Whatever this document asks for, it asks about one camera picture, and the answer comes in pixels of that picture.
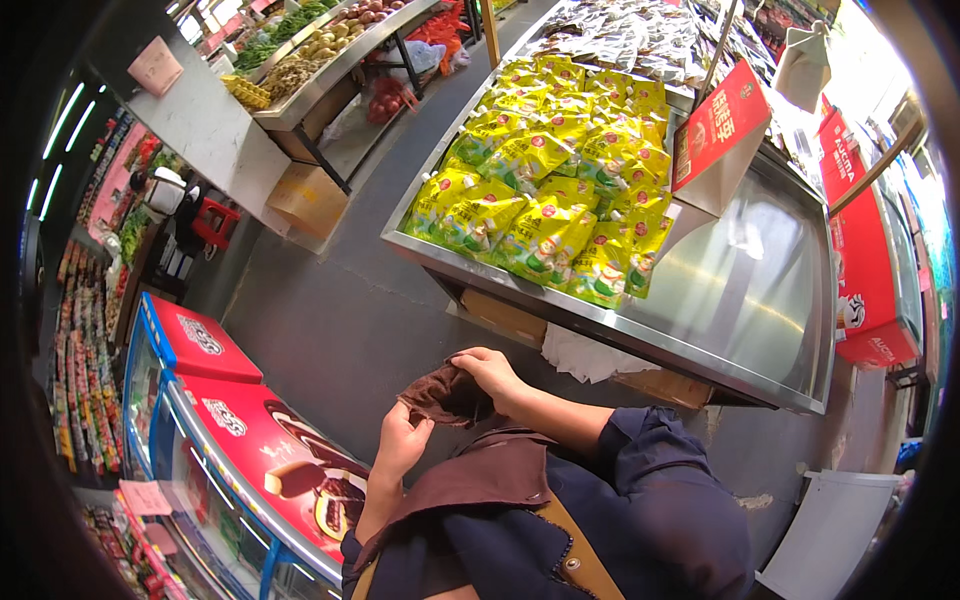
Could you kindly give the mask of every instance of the concrete floor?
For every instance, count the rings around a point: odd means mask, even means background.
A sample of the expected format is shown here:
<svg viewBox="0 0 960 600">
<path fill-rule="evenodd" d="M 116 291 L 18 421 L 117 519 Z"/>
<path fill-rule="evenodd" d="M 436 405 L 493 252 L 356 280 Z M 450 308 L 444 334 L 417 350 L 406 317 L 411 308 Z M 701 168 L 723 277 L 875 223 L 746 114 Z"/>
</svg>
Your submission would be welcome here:
<svg viewBox="0 0 960 600">
<path fill-rule="evenodd" d="M 530 0 L 511 10 L 499 29 L 500 47 L 513 45 L 553 2 Z M 378 151 L 379 162 L 375 156 L 358 177 L 348 212 L 319 254 L 268 230 L 260 235 L 224 317 L 271 388 L 366 462 L 375 456 L 380 420 L 395 395 L 461 348 L 500 349 L 525 381 L 558 396 L 606 406 L 652 403 L 619 384 L 580 384 L 556 373 L 536 350 L 447 314 L 448 298 L 437 284 L 379 240 L 402 191 L 490 73 L 482 44 L 472 55 L 470 67 L 434 85 L 418 114 L 402 117 Z M 854 449 L 862 444 L 872 447 L 877 419 L 860 419 L 873 412 L 866 400 L 863 410 L 850 410 L 851 398 L 862 392 L 879 405 L 882 372 L 838 372 L 830 412 L 841 417 L 747 407 L 682 411 L 687 427 L 705 441 L 716 473 L 748 511 L 757 567 L 789 526 L 803 472 L 835 465 L 838 440 L 844 440 L 841 456 L 859 456 Z M 848 435 L 861 421 L 864 431 Z M 445 459 L 462 435 L 438 428 L 410 481 Z"/>
</svg>

